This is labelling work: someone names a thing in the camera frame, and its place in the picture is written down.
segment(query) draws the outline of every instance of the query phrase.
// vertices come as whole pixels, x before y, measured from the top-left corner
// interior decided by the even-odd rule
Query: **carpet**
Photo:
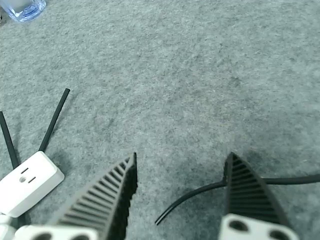
[[[225,191],[175,199],[223,174],[230,151],[263,177],[320,171],[318,0],[48,0],[0,25],[0,110],[21,161],[71,92],[46,154],[65,180],[29,211],[44,224],[137,152],[128,240],[217,239]],[[0,179],[12,167],[0,137]],[[320,184],[271,186],[303,240],[320,235]]]

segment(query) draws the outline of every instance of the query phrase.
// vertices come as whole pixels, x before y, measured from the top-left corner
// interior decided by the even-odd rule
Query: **white plug adapter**
[[[50,193],[65,176],[42,151],[0,181],[0,212],[17,218]]]

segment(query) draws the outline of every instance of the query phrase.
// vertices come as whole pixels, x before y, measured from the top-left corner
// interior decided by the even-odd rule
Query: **glass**
[[[1,7],[17,22],[36,18],[46,7],[45,0],[0,0]]]

